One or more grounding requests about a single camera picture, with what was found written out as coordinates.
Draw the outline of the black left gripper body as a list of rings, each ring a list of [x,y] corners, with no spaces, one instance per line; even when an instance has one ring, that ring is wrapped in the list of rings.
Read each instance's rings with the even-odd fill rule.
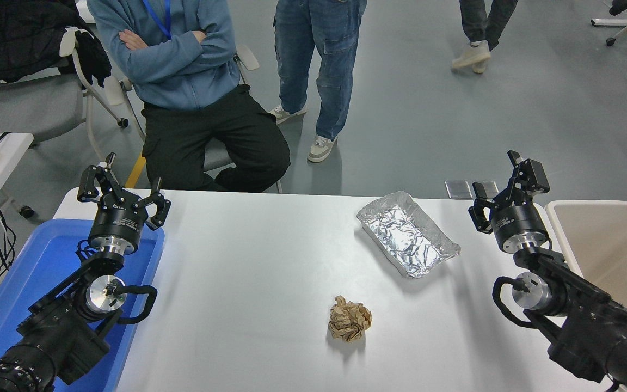
[[[137,247],[144,222],[146,210],[134,210],[134,201],[125,198],[117,203],[115,198],[101,198],[94,225],[90,229],[89,243],[100,247],[105,238],[115,237],[125,241],[127,247]]]

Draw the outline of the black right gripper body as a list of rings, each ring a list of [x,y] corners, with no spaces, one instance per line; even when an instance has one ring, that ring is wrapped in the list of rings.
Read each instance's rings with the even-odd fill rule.
[[[549,234],[533,204],[508,206],[490,213],[498,244],[543,244]]]

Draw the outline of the seated person's left hand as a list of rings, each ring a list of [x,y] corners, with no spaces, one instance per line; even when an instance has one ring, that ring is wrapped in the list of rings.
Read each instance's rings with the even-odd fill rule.
[[[125,47],[131,51],[141,50],[147,48],[148,45],[145,41],[135,32],[129,29],[119,31],[119,39],[124,43]]]

